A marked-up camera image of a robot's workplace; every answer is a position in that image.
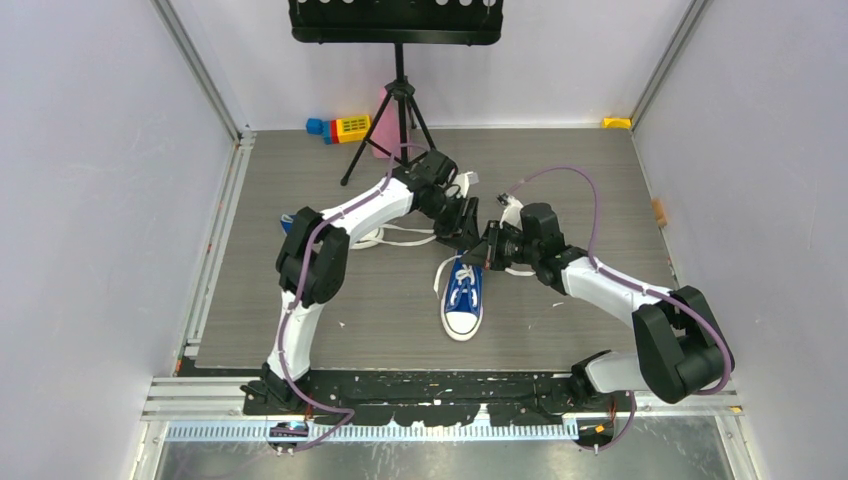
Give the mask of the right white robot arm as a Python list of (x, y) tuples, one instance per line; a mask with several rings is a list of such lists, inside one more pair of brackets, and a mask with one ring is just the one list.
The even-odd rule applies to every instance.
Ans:
[(631, 327), (635, 352), (602, 351), (574, 364), (571, 397), (596, 410), (618, 391), (650, 391), (675, 404), (721, 391), (735, 363), (704, 294), (639, 281), (570, 245), (547, 203), (488, 223), (462, 262), (489, 271), (526, 265), (541, 284), (585, 301)]

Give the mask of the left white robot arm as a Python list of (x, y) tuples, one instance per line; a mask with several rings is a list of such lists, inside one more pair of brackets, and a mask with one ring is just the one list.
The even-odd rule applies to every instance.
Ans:
[(355, 243), (396, 219), (419, 212), (433, 222), (435, 240), (467, 250), (480, 238), (479, 200), (470, 195), (479, 180), (460, 172), (437, 150), (409, 166), (390, 165), (378, 183), (336, 207), (299, 210), (275, 262), (281, 315), (267, 359), (268, 400), (280, 412), (298, 412), (307, 398), (299, 381), (310, 370), (310, 351), (322, 310), (343, 286)]

